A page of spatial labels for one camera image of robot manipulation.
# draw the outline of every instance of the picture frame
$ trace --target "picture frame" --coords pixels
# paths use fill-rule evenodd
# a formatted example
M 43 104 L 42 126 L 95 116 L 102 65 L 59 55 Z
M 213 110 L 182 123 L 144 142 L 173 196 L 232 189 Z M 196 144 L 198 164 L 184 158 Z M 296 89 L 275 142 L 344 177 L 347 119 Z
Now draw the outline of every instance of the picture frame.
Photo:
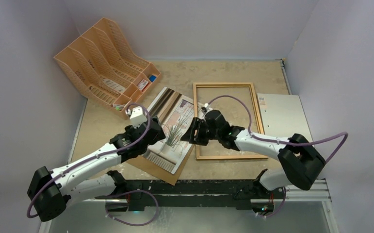
M 198 117 L 198 97 L 197 97 L 197 89 L 199 88 L 220 88 L 220 87 L 247 87 L 249 94 L 251 96 L 255 122 L 258 129 L 258 133 L 264 134 L 264 127 L 262 125 L 260 107 L 258 103 L 257 94 L 255 92 L 255 88 L 253 83 L 229 83 L 229 82 L 221 82 L 221 83 L 193 83 L 193 100 L 194 100 L 194 116 Z M 206 155 L 202 156 L 200 151 L 200 146 L 195 146 L 196 152 L 196 159 L 197 160 L 237 160 L 237 159 L 267 159 L 267 156 L 260 155 L 260 154 L 253 154 L 253 155 Z

